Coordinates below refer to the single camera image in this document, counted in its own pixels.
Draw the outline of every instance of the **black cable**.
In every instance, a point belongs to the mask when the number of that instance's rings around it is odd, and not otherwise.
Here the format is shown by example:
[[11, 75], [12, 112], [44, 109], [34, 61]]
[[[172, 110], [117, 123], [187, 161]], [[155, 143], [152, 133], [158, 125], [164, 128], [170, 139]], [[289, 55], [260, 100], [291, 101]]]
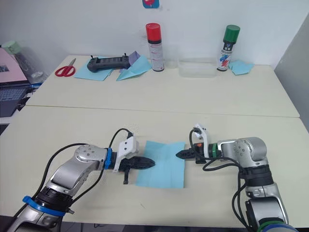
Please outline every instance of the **black cable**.
[[64, 232], [68, 232], [68, 231], [75, 225], [75, 223], [76, 223], [76, 222], [73, 222], [72, 225], [71, 225], [69, 228], [67, 228], [67, 230], [64, 231]]
[[102, 169], [102, 171], [100, 172], [100, 175], [98, 176], [97, 180], [95, 181], [95, 183], [92, 186], [90, 186], [88, 189], [86, 189], [84, 192], [82, 192], [78, 197], [74, 198], [71, 205], [73, 205], [78, 199], [80, 199], [82, 196], [84, 196], [86, 193], [88, 193], [95, 185], [97, 185], [97, 183], [100, 181], [101, 177], [103, 176], [103, 171], [104, 171], [104, 169]]
[[84, 231], [84, 223], [82, 222], [81, 223], [81, 230], [80, 230], [81, 232], [83, 232]]
[[[48, 161], [48, 163], [47, 163], [47, 165], [46, 165], [46, 167], [45, 167], [45, 170], [44, 170], [44, 174], [43, 174], [41, 183], [40, 183], [40, 185], [39, 185], [37, 191], [35, 192], [35, 194], [32, 196], [32, 199], [33, 199], [33, 200], [36, 198], [36, 196], [40, 193], [40, 191], [41, 191], [42, 188], [43, 188], [43, 185], [44, 185], [44, 183], [45, 183], [46, 176], [47, 176], [47, 173], [48, 173], [48, 169], [49, 169], [49, 167], [50, 167], [50, 165], [51, 165], [53, 159], [54, 159], [61, 151], [65, 150], [65, 149], [67, 149], [67, 148], [69, 148], [69, 147], [77, 146], [77, 145], [86, 145], [86, 144], [84, 144], [84, 143], [70, 144], [70, 145], [67, 145], [67, 146], [65, 146], [65, 147], [63, 147], [63, 148], [61, 148], [61, 149], [59, 149], [55, 154], [52, 155], [52, 157], [49, 159], [49, 161]], [[26, 208], [27, 205], [28, 205], [28, 204], [25, 203], [25, 204], [14, 214], [13, 217], [14, 217], [14, 218], [15, 218], [15, 217], [18, 217], [18, 215]]]
[[[119, 130], [117, 130], [117, 131], [115, 132], [114, 136], [112, 137], [112, 140], [111, 140], [111, 142], [110, 142], [110, 144], [109, 144], [109, 146], [108, 146], [109, 148], [111, 148], [112, 143], [113, 143], [113, 141], [114, 141], [116, 135], [117, 135], [120, 131], [127, 131], [127, 132], [128, 132], [128, 137], [130, 137], [130, 136], [133, 135], [133, 133], [130, 132], [128, 129], [126, 129], [126, 128], [120, 128]], [[83, 193], [81, 193], [78, 197], [74, 198], [74, 200], [72, 201], [71, 205], [74, 204], [78, 199], [80, 199], [80, 198], [81, 198], [82, 196], [84, 196], [86, 193], [88, 193], [95, 185], [97, 185], [97, 183], [100, 181], [100, 179], [101, 179], [102, 176], [103, 176], [103, 171], [104, 171], [104, 169], [102, 169], [102, 171], [100, 172], [100, 175], [98, 176], [97, 180], [95, 181], [95, 183], [94, 183], [92, 186], [90, 186], [88, 189], [86, 189], [86, 190], [85, 190]]]
[[59, 218], [58, 225], [57, 225], [57, 232], [61, 232], [62, 219], [63, 219], [63, 217]]
[[120, 131], [126, 131], [126, 132], [128, 132], [129, 134], [131, 134], [132, 132], [131, 131], [129, 131], [128, 129], [126, 129], [126, 128], [120, 128], [118, 131], [116, 131], [116, 133], [114, 134], [114, 136], [112, 137], [112, 140], [111, 140], [111, 142], [110, 142], [110, 144], [109, 144], [109, 148], [112, 146], [112, 143], [114, 142], [114, 139], [115, 139], [115, 137], [116, 137], [116, 135], [120, 132]]
[[[131, 136], [133, 135], [133, 133], [130, 132], [128, 129], [126, 129], [126, 128], [120, 128], [119, 130], [116, 131], [116, 133], [115, 133], [114, 136], [112, 137], [112, 140], [111, 140], [111, 142], [110, 142], [110, 144], [109, 144], [109, 148], [112, 146], [112, 143], [113, 143], [113, 141], [114, 141], [116, 135], [117, 135], [120, 131], [127, 131], [127, 132], [128, 132], [128, 137], [131, 137]], [[65, 149], [67, 149], [67, 148], [69, 148], [69, 147], [77, 146], [77, 145], [86, 145], [86, 144], [84, 144], [84, 143], [75, 143], [75, 144], [67, 145], [67, 146], [65, 146], [65, 147], [63, 147], [63, 148], [61, 148], [61, 149], [59, 149], [59, 150], [49, 159], [49, 161], [48, 161], [48, 163], [47, 163], [47, 165], [46, 165], [46, 167], [45, 167], [45, 170], [44, 170], [44, 174], [43, 174], [41, 183], [40, 183], [40, 185], [39, 185], [37, 191], [35, 192], [35, 194], [32, 196], [32, 199], [33, 199], [33, 200], [37, 197], [37, 195], [40, 193], [41, 189], [42, 189], [43, 186], [44, 186], [44, 183], [45, 183], [45, 181], [46, 181], [46, 176], [47, 176], [49, 167], [50, 167], [50, 165], [51, 165], [53, 159], [54, 159], [61, 151], [65, 150]], [[72, 205], [73, 203], [75, 203], [78, 199], [80, 199], [82, 196], [84, 196], [86, 193], [88, 193], [88, 192], [100, 181], [100, 179], [101, 179], [102, 176], [103, 176], [103, 171], [104, 171], [104, 169], [102, 169], [102, 171], [100, 172], [100, 175], [99, 175], [98, 179], [96, 180], [96, 182], [95, 182], [91, 187], [89, 187], [87, 190], [85, 190], [82, 194], [80, 194], [78, 197], [76, 197], [76, 198], [72, 201], [71, 205]], [[28, 204], [25, 203], [25, 204], [14, 214], [13, 220], [15, 220], [16, 217], [18, 217], [18, 215], [26, 208], [27, 205], [28, 205]]]
[[96, 224], [96, 223], [93, 224], [93, 227], [94, 227], [94, 228], [97, 228], [97, 227], [105, 227], [105, 226], [107, 226], [107, 224]]
[[238, 190], [239, 194], [237, 195], [237, 207], [238, 207], [238, 211], [239, 211], [241, 219], [243, 221], [245, 221], [245, 217], [243, 216], [243, 213], [242, 213], [242, 210], [241, 210], [241, 206], [240, 206], [240, 194], [241, 194], [240, 185], [241, 185], [241, 182], [240, 182], [240, 171], [238, 171], [238, 175], [237, 175], [237, 186], [238, 186], [238, 189], [237, 190]]
[[[222, 169], [222, 168], [225, 168], [225, 167], [230, 167], [230, 166], [235, 166], [235, 167], [238, 167], [239, 169], [239, 172], [238, 172], [238, 189], [237, 191], [235, 192], [233, 198], [232, 198], [232, 209], [233, 209], [233, 212], [235, 214], [235, 216], [238, 218], [238, 220], [246, 227], [246, 229], [248, 231], [252, 231], [252, 229], [247, 225], [247, 222], [245, 221], [244, 219], [244, 216], [243, 216], [243, 213], [242, 213], [242, 210], [241, 210], [241, 206], [240, 206], [240, 193], [241, 191], [243, 191], [245, 189], [245, 187], [247, 186], [247, 180], [245, 180], [245, 183], [243, 184], [243, 186], [240, 187], [240, 173], [241, 171], [245, 172], [245, 169], [234, 159], [230, 158], [230, 157], [215, 157], [215, 158], [206, 158], [206, 157], [203, 157], [202, 155], [200, 155], [194, 148], [194, 145], [193, 145], [193, 142], [192, 142], [192, 133], [193, 132], [199, 132], [200, 129], [198, 128], [193, 128], [190, 133], [189, 133], [189, 142], [190, 142], [190, 146], [191, 148], [195, 151], [196, 155], [200, 158], [200, 159], [203, 159], [203, 160], [210, 160], [208, 163], [206, 163], [204, 166], [203, 166], [203, 171], [206, 171], [206, 172], [211, 172], [211, 171], [216, 171], [216, 170], [219, 170], [219, 169]], [[232, 161], [233, 163], [227, 163], [227, 164], [223, 164], [223, 165], [220, 165], [220, 166], [217, 166], [217, 167], [214, 167], [214, 168], [207, 168], [209, 165], [211, 165], [212, 163], [214, 163], [216, 160], [229, 160], [229, 161]], [[238, 210], [239, 210], [239, 214], [237, 213], [236, 209], [235, 209], [235, 199], [237, 197], [237, 205], [238, 205]]]

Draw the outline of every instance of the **white table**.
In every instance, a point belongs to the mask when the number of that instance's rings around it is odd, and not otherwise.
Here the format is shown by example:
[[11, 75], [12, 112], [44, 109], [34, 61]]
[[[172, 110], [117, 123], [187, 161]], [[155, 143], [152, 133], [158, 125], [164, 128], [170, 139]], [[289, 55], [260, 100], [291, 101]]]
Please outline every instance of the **white table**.
[[[146, 140], [185, 141], [200, 122], [212, 142], [258, 136], [267, 144], [274, 180], [294, 227], [309, 227], [309, 135], [299, 118], [219, 116], [128, 110], [26, 106], [0, 137], [0, 214], [12, 216], [22, 198], [37, 188], [45, 165], [59, 148], [76, 142], [107, 147], [114, 132], [127, 127], [137, 134], [141, 153]], [[125, 135], [114, 141], [118, 143]], [[72, 157], [74, 148], [59, 154], [48, 177]], [[110, 224], [241, 227], [231, 209], [237, 170], [206, 173], [194, 161], [185, 163], [184, 189], [141, 188], [134, 185], [137, 171], [125, 186], [123, 174], [107, 171], [104, 180], [82, 197], [65, 221]], [[98, 173], [92, 173], [81, 191]]]
[[[73, 58], [79, 69], [90, 57], [68, 56], [59, 67]], [[118, 70], [113, 71], [100, 82], [52, 74], [27, 105], [299, 117], [272, 68], [266, 65], [254, 66], [248, 75], [218, 71], [215, 78], [183, 78], [178, 69], [150, 70], [116, 82], [118, 75]]]

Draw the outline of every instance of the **red cap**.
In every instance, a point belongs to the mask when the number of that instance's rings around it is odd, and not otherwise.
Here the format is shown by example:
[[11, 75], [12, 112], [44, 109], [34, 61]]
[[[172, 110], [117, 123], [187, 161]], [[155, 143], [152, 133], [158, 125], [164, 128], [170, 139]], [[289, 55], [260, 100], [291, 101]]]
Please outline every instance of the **red cap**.
[[154, 1], [155, 1], [155, 0], [144, 0], [143, 2], [144, 2], [146, 5], [152, 5], [152, 4], [154, 4]]
[[150, 41], [161, 40], [161, 27], [157, 23], [148, 23], [146, 25], [147, 39]]

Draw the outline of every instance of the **white bracket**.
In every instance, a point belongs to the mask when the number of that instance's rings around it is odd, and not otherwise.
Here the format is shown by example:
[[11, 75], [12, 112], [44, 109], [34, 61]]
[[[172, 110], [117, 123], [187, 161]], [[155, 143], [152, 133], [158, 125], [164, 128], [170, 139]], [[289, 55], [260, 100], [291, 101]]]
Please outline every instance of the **white bracket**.
[[201, 133], [194, 132], [198, 139], [203, 139], [204, 141], [204, 157], [209, 158], [208, 154], [208, 143], [209, 143], [209, 135], [206, 127], [203, 127], [201, 124], [195, 124], [196, 128], [199, 128]]
[[122, 141], [119, 144], [116, 164], [114, 167], [114, 172], [118, 171], [121, 161], [124, 158], [132, 158], [137, 155], [139, 152], [139, 142], [137, 142], [135, 136], [131, 136], [130, 138]]

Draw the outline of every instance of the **label on spray can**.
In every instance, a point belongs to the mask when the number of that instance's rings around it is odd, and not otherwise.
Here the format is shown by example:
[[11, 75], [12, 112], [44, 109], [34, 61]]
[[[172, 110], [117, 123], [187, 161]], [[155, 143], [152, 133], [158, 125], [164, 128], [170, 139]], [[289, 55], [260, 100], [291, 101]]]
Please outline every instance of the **label on spray can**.
[[162, 43], [158, 44], [150, 43], [149, 50], [153, 70], [162, 71], [164, 69]]
[[231, 59], [233, 45], [235, 43], [224, 42], [223, 48], [220, 52], [218, 59], [218, 70], [225, 71], [227, 70], [228, 64]]

